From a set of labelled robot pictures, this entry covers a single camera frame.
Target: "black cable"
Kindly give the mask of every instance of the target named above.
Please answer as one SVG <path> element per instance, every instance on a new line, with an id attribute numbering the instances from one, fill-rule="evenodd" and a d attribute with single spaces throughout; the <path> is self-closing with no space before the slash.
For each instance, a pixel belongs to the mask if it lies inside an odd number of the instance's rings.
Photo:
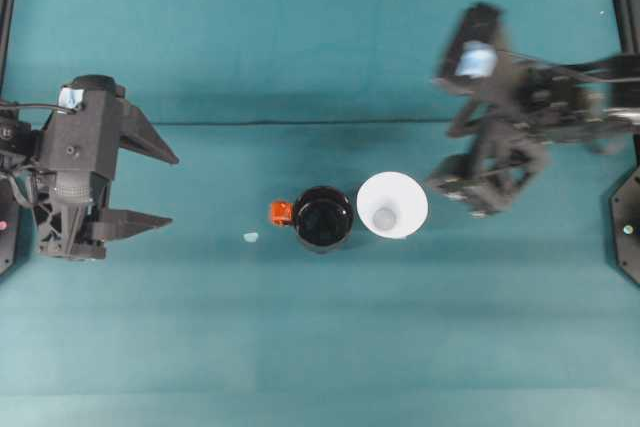
<path id="1" fill-rule="evenodd" d="M 512 57 L 516 57 L 522 60 L 530 60 L 532 62 L 536 62 L 538 64 L 543 64 L 555 69 L 559 72 L 564 72 L 567 76 L 573 77 L 576 80 L 585 83 L 596 83 L 596 84 L 620 84 L 626 82 L 640 82 L 640 77 L 621 77 L 617 79 L 606 79 L 603 77 L 598 77 L 594 75 L 585 74 L 583 72 L 571 69 L 569 67 L 565 67 L 564 65 L 554 64 L 553 62 L 548 62 L 543 59 L 539 59 L 537 57 L 532 57 L 530 55 L 518 54 L 517 52 L 511 52 L 510 50 L 497 49 L 498 52 L 503 52 Z"/>

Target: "orange object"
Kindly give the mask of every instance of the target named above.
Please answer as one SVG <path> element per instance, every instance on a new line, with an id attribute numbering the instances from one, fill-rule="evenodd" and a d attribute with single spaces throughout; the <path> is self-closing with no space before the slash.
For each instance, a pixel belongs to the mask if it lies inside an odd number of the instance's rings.
<path id="1" fill-rule="evenodd" d="M 293 223 L 293 204 L 284 200 L 271 202 L 269 220 L 272 224 L 284 227 Z"/>

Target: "teal cloth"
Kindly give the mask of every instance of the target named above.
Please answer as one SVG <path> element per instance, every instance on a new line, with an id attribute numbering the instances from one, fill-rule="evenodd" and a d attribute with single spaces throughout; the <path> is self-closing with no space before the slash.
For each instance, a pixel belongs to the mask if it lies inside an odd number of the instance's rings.
<path id="1" fill-rule="evenodd" d="M 173 224 L 103 262 L 38 256 L 23 232 L 0 282 L 0 425 L 637 423 L 640 289 L 615 266 L 607 208 L 630 142 L 551 147 L 489 219 L 428 191 L 404 241 L 357 221 L 318 256 L 268 224 L 276 198 L 329 184 L 355 199 L 376 172 L 423 179 L 467 148 L 444 122 L 361 121 L 456 111 L 427 79 L 471 1 L 17 0 L 7 98 L 104 72 L 183 125 L 159 127 L 178 166 L 123 151 L 112 191 Z M 491 1 L 523 52 L 618 48 L 611 0 Z M 184 125 L 260 119 L 356 122 Z"/>
<path id="2" fill-rule="evenodd" d="M 478 1 L 518 52 L 620 48 L 611 0 L 16 0 L 3 95 L 52 101 L 99 72 L 155 122 L 446 119 L 459 99 L 431 78 Z"/>
<path id="3" fill-rule="evenodd" d="M 174 223 L 110 244 L 104 262 L 33 254 L 0 285 L 3 418 L 635 422 L 640 289 L 614 265 L 606 209 L 630 145 L 613 157 L 553 148 L 513 210 L 490 219 L 428 192 L 430 218 L 405 241 L 358 222 L 344 249 L 319 256 L 268 224 L 271 200 L 315 184 L 353 197 L 381 170 L 424 177 L 465 143 L 445 128 L 163 127 L 180 165 L 123 152 L 112 205 Z"/>

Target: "black mug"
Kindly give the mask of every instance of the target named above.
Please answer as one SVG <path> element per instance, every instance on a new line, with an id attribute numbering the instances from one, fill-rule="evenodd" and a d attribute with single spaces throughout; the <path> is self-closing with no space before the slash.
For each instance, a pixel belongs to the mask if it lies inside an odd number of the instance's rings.
<path id="1" fill-rule="evenodd" d="M 271 222 L 292 226 L 300 242 L 323 254 L 342 244 L 353 227 L 353 207 L 345 194 L 333 187 L 313 187 L 293 203 L 271 203 Z"/>

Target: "motion-blurred robot arm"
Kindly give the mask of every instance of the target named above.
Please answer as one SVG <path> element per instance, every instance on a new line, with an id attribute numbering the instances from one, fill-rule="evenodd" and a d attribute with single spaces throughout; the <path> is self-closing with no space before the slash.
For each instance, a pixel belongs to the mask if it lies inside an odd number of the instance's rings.
<path id="1" fill-rule="evenodd" d="M 594 143 L 640 124 L 639 56 L 555 65 L 515 54 L 500 14 L 487 4 L 468 9 L 435 79 L 470 98 L 448 135 L 475 139 L 469 153 L 445 159 L 427 184 L 468 203 L 477 217 L 509 208 L 548 162 L 546 144 Z M 598 110 L 601 94 L 585 84 L 608 84 L 611 107 Z"/>
<path id="2" fill-rule="evenodd" d="M 111 77 L 74 79 L 60 91 L 41 130 L 18 112 L 42 104 L 0 105 L 0 255 L 15 247 L 17 205 L 33 210 L 40 253 L 102 259 L 105 242 L 162 227 L 171 219 L 109 208 L 120 147 L 177 164 L 178 158 Z M 18 178 L 24 179 L 25 187 Z"/>

